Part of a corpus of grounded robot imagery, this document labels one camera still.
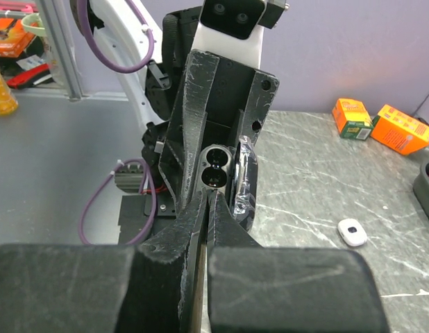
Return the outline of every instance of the gray table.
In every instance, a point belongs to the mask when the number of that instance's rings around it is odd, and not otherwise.
[[[69,103],[53,93],[19,95],[0,119],[0,244],[79,244],[81,210],[121,158],[139,156],[141,133],[117,100]],[[258,215],[264,246],[345,248],[336,233],[358,219],[369,242],[358,250],[376,277],[392,331],[429,333],[429,222],[412,193],[429,149],[402,157],[373,140],[340,139],[328,114],[272,112],[256,147]],[[109,187],[86,232],[115,243],[121,193]],[[206,304],[203,331],[208,331]]]

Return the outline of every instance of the camera lens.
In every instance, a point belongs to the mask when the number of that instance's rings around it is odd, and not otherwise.
[[[212,167],[222,168],[228,163],[228,156],[222,149],[212,149],[207,153],[207,161]]]
[[[218,189],[227,184],[227,174],[222,169],[207,168],[202,173],[202,181],[205,185]]]
[[[249,21],[249,17],[247,16],[247,14],[244,14],[242,12],[241,14],[238,14],[238,16],[236,16],[236,21],[239,24],[245,24]]]
[[[226,13],[226,7],[222,3],[214,5],[213,11],[217,15],[224,15]]]

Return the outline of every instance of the marble-patterned table surface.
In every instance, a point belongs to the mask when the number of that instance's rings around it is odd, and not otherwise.
[[[346,248],[337,224],[357,219],[369,241],[356,251],[392,332],[429,333],[429,220],[412,191],[429,148],[403,157],[373,139],[341,139],[329,114],[271,112],[256,152],[252,236],[263,246]]]

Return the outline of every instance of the metal pole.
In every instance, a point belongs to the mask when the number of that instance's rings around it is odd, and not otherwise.
[[[79,100],[84,97],[80,76],[78,75],[76,62],[72,48],[67,41],[67,22],[64,15],[53,0],[35,0],[47,36],[54,55],[60,63],[63,72],[64,88],[67,90],[71,100]]]
[[[27,13],[25,12],[15,12],[13,10],[0,10],[0,19],[23,19]]]

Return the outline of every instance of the screw hole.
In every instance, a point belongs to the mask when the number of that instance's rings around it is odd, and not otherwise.
[[[261,123],[257,120],[251,125],[253,132],[259,132],[262,129]]]
[[[247,16],[247,14],[244,14],[243,12],[236,17],[236,22],[239,24],[246,24],[248,21],[249,21],[249,17]]]
[[[213,11],[216,15],[224,15],[226,13],[226,8],[223,4],[217,3],[214,5]]]
[[[268,91],[268,90],[270,90],[270,88],[271,88],[271,83],[270,83],[270,81],[268,81],[268,80],[263,80],[263,81],[261,82],[261,87],[262,87],[262,90],[264,90],[264,91]]]
[[[144,248],[145,250],[147,250],[149,252],[154,252],[157,250],[157,248],[154,245],[150,245],[150,244],[143,244],[142,248]]]

